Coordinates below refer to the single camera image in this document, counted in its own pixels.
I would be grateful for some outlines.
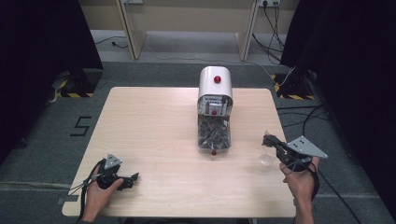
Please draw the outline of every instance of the wooden table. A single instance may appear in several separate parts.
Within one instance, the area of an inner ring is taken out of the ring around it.
[[[268,130],[285,140],[266,89],[233,89],[232,147],[212,156],[198,148],[197,88],[111,90],[72,188],[108,153],[122,159],[118,175],[140,173],[132,189],[112,195],[112,217],[293,217],[277,159],[260,162]],[[63,213],[78,216],[77,202]]]

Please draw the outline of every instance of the black backdrop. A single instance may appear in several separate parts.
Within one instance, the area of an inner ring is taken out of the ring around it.
[[[103,66],[78,0],[1,1],[0,34],[1,163],[28,134],[57,76]]]
[[[391,0],[300,0],[281,60],[298,67],[298,72],[317,73],[323,98],[351,154],[394,219],[395,12],[396,1]]]

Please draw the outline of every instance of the power outlet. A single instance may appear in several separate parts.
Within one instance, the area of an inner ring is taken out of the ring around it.
[[[264,7],[264,1],[267,1],[267,7],[279,7],[280,0],[260,0],[259,7]]]

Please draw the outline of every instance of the human hand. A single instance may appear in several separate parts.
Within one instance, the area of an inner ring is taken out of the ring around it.
[[[99,166],[96,167],[92,176],[98,174]],[[94,222],[100,211],[109,207],[111,194],[122,184],[123,179],[117,179],[107,189],[101,189],[96,181],[92,181],[87,189],[87,200],[84,209],[83,221]]]
[[[313,157],[312,164],[308,167],[316,172],[318,170],[319,158]],[[315,188],[315,180],[307,171],[293,172],[284,163],[279,164],[279,169],[285,175],[283,183],[287,183],[291,194],[295,199],[296,220],[295,223],[314,223],[312,216],[312,193]]]

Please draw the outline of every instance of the gray carpet floor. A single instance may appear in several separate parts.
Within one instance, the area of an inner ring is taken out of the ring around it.
[[[66,196],[106,97],[113,87],[198,87],[201,70],[211,63],[104,63],[105,71],[92,98],[58,98],[50,104],[26,136],[27,147],[15,148],[0,167],[0,223],[74,223],[62,214]],[[265,88],[277,108],[320,105],[315,100],[285,100],[276,97],[272,79],[255,65],[225,65],[232,74],[233,87]],[[266,66],[270,74],[285,73],[284,67]],[[302,135],[302,123],[310,108],[279,109],[288,141]],[[324,107],[305,126],[305,137],[329,155],[320,170],[343,196],[362,223],[394,223],[375,193],[366,173],[350,157],[332,116]],[[85,136],[75,125],[90,128]],[[319,178],[321,186],[314,200],[316,223],[357,223],[332,189]],[[259,223],[292,223],[291,218],[259,218]],[[97,223],[120,223],[116,217],[99,217]]]

